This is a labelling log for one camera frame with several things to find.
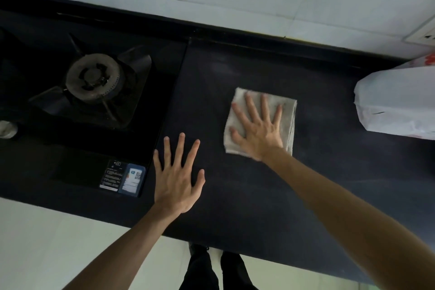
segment floor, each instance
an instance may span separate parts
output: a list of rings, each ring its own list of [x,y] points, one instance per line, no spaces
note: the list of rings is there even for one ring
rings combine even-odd
[[[0,280],[3,290],[62,289],[84,266],[128,230],[1,198],[0,211]],[[209,252],[222,289],[220,251],[211,248]],[[368,286],[354,281],[242,257],[253,284],[259,289],[368,289]],[[177,290],[189,258],[187,243],[161,237],[130,289]]]

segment wall socket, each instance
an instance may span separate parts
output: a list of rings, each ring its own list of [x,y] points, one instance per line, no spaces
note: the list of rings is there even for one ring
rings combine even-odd
[[[407,42],[435,46],[435,17],[404,39]]]

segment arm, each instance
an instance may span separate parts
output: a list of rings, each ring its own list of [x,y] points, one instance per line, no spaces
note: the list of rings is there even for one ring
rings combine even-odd
[[[261,97],[263,119],[252,98],[246,103],[252,122],[233,104],[246,138],[231,129],[233,140],[255,160],[274,170],[304,201],[348,255],[385,290],[435,289],[435,254],[394,219],[338,184],[305,166],[282,147],[279,123],[273,121],[267,97]]]
[[[154,205],[132,229],[95,258],[64,290],[126,290],[130,287],[140,266],[166,227],[181,213],[190,210],[201,195],[205,183],[204,170],[199,171],[195,186],[191,185],[192,165],[199,144],[199,140],[196,140],[184,167],[181,167],[184,133],[178,139],[173,165],[169,138],[164,139],[163,170],[157,150],[153,157],[156,168]]]

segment pants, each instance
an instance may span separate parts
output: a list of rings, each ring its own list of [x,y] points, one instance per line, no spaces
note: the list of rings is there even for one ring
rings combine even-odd
[[[240,255],[224,252],[220,259],[220,267],[224,290],[258,290],[252,285]],[[180,290],[219,290],[218,277],[211,269],[207,251],[191,257]]]

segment person's left hand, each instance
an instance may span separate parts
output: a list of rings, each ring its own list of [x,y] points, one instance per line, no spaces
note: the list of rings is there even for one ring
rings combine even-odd
[[[184,150],[184,133],[180,133],[175,151],[174,164],[171,165],[171,147],[169,138],[164,138],[164,169],[162,170],[158,151],[154,151],[154,166],[156,168],[156,190],[154,202],[162,209],[167,209],[176,216],[187,212],[201,195],[205,183],[204,170],[198,173],[195,186],[191,184],[193,161],[199,148],[200,141],[196,140],[190,150],[184,167],[181,167],[181,157]]]

